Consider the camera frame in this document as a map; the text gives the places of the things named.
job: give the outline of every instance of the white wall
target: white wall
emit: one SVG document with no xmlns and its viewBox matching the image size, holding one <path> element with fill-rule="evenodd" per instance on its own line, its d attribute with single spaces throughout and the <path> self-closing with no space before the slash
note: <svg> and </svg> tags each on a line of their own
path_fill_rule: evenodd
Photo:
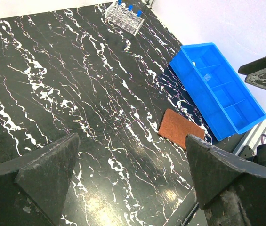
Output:
<svg viewBox="0 0 266 226">
<path fill-rule="evenodd" d="M 113 0 L 0 0 L 0 18 L 95 5 Z"/>
<path fill-rule="evenodd" d="M 236 71 L 266 56 L 266 0 L 156 0 L 153 9 L 182 44 L 214 42 Z M 247 87 L 266 111 L 266 91 Z"/>
</svg>

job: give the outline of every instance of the blue cap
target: blue cap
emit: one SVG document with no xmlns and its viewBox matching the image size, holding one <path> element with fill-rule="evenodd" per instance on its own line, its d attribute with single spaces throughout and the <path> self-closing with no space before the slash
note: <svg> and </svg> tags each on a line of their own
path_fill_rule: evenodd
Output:
<svg viewBox="0 0 266 226">
<path fill-rule="evenodd" d="M 142 11 L 138 11 L 137 17 L 141 17 L 141 15 L 142 15 Z"/>
</svg>

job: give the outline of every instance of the marble tabletop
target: marble tabletop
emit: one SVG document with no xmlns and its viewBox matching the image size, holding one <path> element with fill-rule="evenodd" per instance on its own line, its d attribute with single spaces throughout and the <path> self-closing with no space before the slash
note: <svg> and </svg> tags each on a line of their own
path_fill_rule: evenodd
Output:
<svg viewBox="0 0 266 226">
<path fill-rule="evenodd" d="M 165 110 L 215 142 L 169 67 L 181 44 L 128 3 L 144 11 L 136 37 L 109 4 L 0 19 L 0 163 L 81 138 L 61 226 L 181 225 L 196 200 L 186 152 L 157 133 Z"/>
</svg>

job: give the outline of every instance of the blue storage box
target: blue storage box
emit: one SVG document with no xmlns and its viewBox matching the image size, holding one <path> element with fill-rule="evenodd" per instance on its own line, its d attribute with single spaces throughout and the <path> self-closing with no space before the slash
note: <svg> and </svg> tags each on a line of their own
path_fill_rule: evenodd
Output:
<svg viewBox="0 0 266 226">
<path fill-rule="evenodd" d="M 244 133 L 266 118 L 215 44 L 182 46 L 170 66 L 218 141 Z"/>
</svg>

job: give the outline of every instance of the brown rectangular pad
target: brown rectangular pad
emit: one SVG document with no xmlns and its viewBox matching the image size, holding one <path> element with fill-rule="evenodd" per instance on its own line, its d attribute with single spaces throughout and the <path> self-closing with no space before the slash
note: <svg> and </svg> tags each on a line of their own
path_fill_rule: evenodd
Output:
<svg viewBox="0 0 266 226">
<path fill-rule="evenodd" d="M 205 138 L 205 131 L 171 109 L 165 111 L 158 132 L 161 136 L 186 149 L 187 134 L 194 134 L 198 138 Z"/>
</svg>

